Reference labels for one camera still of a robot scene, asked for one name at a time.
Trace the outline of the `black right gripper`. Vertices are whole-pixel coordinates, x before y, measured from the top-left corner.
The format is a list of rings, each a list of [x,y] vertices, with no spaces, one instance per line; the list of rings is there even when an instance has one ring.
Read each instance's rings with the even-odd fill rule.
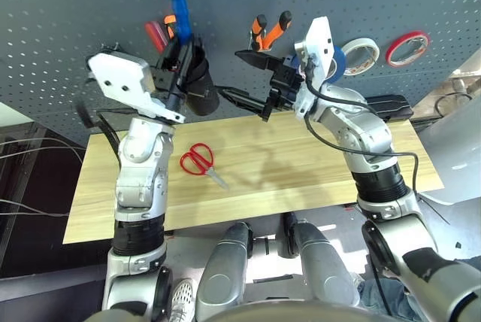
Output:
[[[260,115],[268,121],[271,112],[293,109],[303,81],[295,68],[285,64],[285,59],[270,56],[254,50],[238,50],[235,56],[252,67],[272,71],[270,91],[265,102],[253,98],[248,92],[234,87],[219,87],[218,94],[237,108]]]

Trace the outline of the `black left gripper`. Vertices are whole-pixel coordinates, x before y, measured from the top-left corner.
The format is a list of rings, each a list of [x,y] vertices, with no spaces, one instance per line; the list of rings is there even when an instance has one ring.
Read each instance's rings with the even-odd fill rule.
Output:
[[[159,58],[160,68],[152,69],[156,87],[154,95],[160,96],[169,110],[180,110],[186,101],[188,92],[185,83],[194,49],[193,41],[182,45],[179,38],[173,38]]]

